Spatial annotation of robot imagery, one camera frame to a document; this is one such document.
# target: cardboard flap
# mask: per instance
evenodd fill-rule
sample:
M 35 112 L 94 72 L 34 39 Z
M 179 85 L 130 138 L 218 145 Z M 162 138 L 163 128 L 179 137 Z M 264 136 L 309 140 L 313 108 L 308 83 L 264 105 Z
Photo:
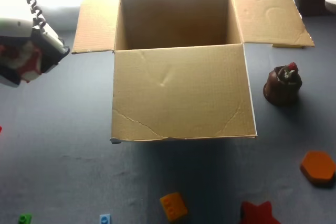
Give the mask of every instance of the cardboard flap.
M 242 44 L 115 52 L 112 138 L 256 136 Z
M 314 46 L 293 0 L 233 0 L 243 42 Z
M 119 0 L 84 0 L 72 54 L 114 50 Z

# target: cardboard box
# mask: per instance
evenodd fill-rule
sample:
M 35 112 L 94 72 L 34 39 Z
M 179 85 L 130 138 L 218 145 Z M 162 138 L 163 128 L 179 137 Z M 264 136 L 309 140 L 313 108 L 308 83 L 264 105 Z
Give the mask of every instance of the cardboard box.
M 255 137 L 244 43 L 314 46 L 293 0 L 85 0 L 72 53 L 114 51 L 112 138 Z

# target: red star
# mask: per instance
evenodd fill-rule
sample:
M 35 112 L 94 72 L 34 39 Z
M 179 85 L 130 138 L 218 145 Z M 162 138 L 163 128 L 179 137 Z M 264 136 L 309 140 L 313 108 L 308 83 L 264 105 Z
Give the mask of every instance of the red star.
M 272 205 L 269 201 L 260 206 L 244 201 L 241 211 L 240 224 L 281 224 L 272 216 Z

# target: orange block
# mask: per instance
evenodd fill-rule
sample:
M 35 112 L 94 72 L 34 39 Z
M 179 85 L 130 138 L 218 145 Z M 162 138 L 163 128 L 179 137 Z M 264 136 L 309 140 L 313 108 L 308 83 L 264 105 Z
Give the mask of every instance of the orange block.
M 300 169 L 313 184 L 327 184 L 334 179 L 335 163 L 326 152 L 309 151 L 306 153 Z
M 179 193 L 168 194 L 160 198 L 160 202 L 169 221 L 174 221 L 188 214 Z

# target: green lego brick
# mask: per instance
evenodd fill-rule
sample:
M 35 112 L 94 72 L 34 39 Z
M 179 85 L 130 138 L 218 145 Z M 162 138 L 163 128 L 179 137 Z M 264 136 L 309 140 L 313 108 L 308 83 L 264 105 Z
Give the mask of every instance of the green lego brick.
M 31 222 L 31 217 L 32 215 L 27 214 L 27 215 L 20 215 L 18 224 L 30 224 Z

